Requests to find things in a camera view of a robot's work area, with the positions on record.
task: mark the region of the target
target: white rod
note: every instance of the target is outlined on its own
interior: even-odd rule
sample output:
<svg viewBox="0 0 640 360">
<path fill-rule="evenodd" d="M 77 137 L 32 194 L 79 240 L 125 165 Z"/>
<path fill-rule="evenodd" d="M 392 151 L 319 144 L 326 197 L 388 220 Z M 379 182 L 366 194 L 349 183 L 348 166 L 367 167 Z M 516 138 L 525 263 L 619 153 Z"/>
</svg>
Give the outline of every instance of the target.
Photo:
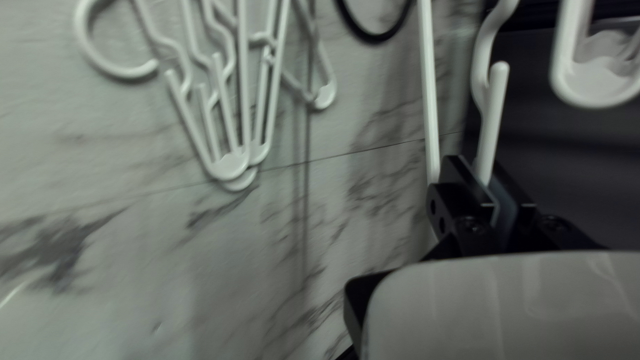
<svg viewBox="0 0 640 360">
<path fill-rule="evenodd" d="M 427 185 L 440 177 L 440 139 L 438 138 L 438 96 L 433 47 L 431 0 L 418 0 L 420 20 L 420 62 L 422 67 L 422 107 L 424 108 L 424 148 Z"/>
</svg>

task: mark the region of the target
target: screw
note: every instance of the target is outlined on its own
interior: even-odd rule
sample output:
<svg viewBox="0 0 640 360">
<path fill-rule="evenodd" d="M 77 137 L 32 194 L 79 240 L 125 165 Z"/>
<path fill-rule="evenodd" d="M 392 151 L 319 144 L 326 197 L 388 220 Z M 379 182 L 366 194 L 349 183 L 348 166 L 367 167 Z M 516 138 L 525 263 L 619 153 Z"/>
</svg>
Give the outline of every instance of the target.
<svg viewBox="0 0 640 360">
<path fill-rule="evenodd" d="M 460 220 L 462 228 L 468 232 L 475 235 L 484 234 L 486 232 L 486 227 L 480 221 L 478 221 L 475 217 L 464 217 Z"/>
<path fill-rule="evenodd" d="M 553 231 L 554 233 L 569 231 L 569 227 L 566 223 L 555 216 L 547 215 L 540 220 L 542 226 L 546 227 L 547 230 Z"/>
</svg>

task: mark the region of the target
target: hanger hook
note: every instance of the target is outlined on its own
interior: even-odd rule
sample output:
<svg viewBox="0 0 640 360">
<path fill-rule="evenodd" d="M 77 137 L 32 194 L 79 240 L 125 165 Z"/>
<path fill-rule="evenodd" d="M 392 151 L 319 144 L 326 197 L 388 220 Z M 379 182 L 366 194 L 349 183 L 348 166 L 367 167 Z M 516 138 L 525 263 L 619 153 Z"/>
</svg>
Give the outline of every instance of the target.
<svg viewBox="0 0 640 360">
<path fill-rule="evenodd" d="M 90 23 L 94 8 L 104 0 L 80 0 L 74 15 L 74 32 L 80 49 L 89 62 L 98 70 L 105 72 L 116 78 L 124 80 L 135 80 L 144 78 L 158 69 L 159 62 L 151 59 L 137 67 L 125 67 L 115 64 L 105 58 L 93 45 L 91 40 Z"/>
</svg>

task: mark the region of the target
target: stacked hangers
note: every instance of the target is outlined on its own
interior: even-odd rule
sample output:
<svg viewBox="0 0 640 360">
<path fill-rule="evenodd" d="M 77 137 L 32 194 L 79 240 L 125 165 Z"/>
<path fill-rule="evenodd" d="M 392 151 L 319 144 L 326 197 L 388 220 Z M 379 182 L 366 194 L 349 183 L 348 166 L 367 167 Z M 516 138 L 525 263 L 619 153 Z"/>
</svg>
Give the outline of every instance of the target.
<svg viewBox="0 0 640 360">
<path fill-rule="evenodd" d="M 78 44 L 87 60 L 101 72 L 122 80 L 148 78 L 160 68 L 152 58 L 137 67 L 125 67 L 104 57 L 90 38 L 91 20 L 103 0 L 80 0 L 74 17 Z M 320 41 L 317 28 L 301 0 L 295 0 L 296 13 L 301 17 L 303 31 L 308 35 L 317 56 L 325 84 L 311 93 L 290 72 L 283 69 L 285 39 L 291 0 L 269 0 L 266 29 L 249 35 L 246 0 L 236 1 L 234 15 L 219 0 L 198 0 L 202 9 L 200 20 L 204 28 L 222 43 L 224 53 L 205 54 L 198 43 L 193 13 L 193 0 L 180 0 L 182 23 L 187 37 L 187 49 L 164 36 L 154 23 L 146 0 L 132 0 L 143 30 L 156 47 L 165 48 L 177 57 L 178 69 L 164 71 L 173 103 L 183 119 L 188 135 L 198 153 L 202 167 L 209 176 L 220 180 L 228 190 L 245 189 L 255 179 L 257 165 L 267 156 L 276 123 L 280 82 L 291 89 L 314 110 L 329 106 L 337 86 L 333 69 Z M 251 116 L 249 94 L 248 53 L 251 46 L 262 47 L 256 96 L 256 112 Z M 193 60 L 207 74 L 206 81 L 193 84 Z M 234 115 L 229 81 L 237 73 L 239 116 Z M 192 90 L 200 114 L 194 114 L 190 102 Z M 216 123 L 214 110 L 220 109 L 221 124 Z"/>
</svg>

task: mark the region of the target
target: white wire hook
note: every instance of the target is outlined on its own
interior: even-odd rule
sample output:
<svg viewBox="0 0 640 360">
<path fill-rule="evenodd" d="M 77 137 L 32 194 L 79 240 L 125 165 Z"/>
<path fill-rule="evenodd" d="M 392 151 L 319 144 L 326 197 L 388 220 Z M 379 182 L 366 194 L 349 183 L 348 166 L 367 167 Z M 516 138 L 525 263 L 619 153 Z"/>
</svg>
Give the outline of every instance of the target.
<svg viewBox="0 0 640 360">
<path fill-rule="evenodd" d="M 500 0 L 486 17 L 474 46 L 471 64 L 471 92 L 482 116 L 482 127 L 476 162 L 476 174 L 488 185 L 493 172 L 495 150 L 498 143 L 504 96 L 509 79 L 509 64 L 498 61 L 489 68 L 493 41 L 498 30 L 518 7 L 520 0 Z"/>
</svg>

